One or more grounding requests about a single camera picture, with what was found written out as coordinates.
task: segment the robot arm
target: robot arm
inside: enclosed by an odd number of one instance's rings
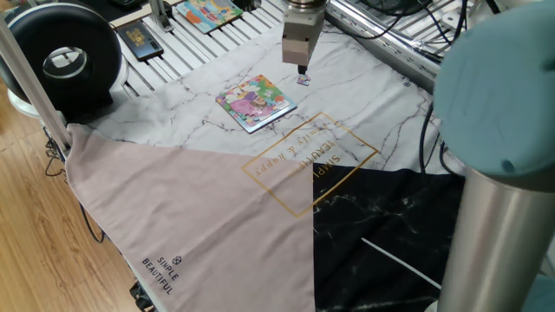
[[[327,0],[284,0],[283,61],[304,75],[323,28]]]
[[[520,312],[553,238],[554,16],[544,1],[491,17],[441,64],[441,136],[472,171],[438,312]]]

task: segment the beige fabric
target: beige fabric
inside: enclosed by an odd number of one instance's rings
[[[69,131],[72,189],[168,311],[315,310],[312,214],[293,217],[248,177],[252,157]],[[311,170],[280,194],[310,206]]]

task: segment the silver metal cylinder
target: silver metal cylinder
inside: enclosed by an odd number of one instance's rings
[[[167,18],[166,9],[164,8],[163,0],[148,0],[150,3],[150,8],[152,13],[150,14],[152,19],[156,24],[162,28],[164,31],[169,32],[173,30],[173,26],[170,24]]]
[[[520,312],[555,231],[555,192],[471,171],[438,312]]]
[[[316,11],[325,10],[328,0],[283,0],[286,11],[299,11],[304,13],[309,11],[315,13]]]

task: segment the wooden floor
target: wooden floor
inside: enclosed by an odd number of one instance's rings
[[[63,175],[44,175],[46,142],[1,84],[0,312],[138,311],[118,250],[91,239]],[[55,159],[50,171],[62,168]]]

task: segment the colorful book cover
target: colorful book cover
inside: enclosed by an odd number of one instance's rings
[[[295,102],[263,75],[220,94],[216,97],[216,102],[248,133],[297,108]]]
[[[243,14],[231,0],[189,0],[178,4],[176,9],[204,34]]]

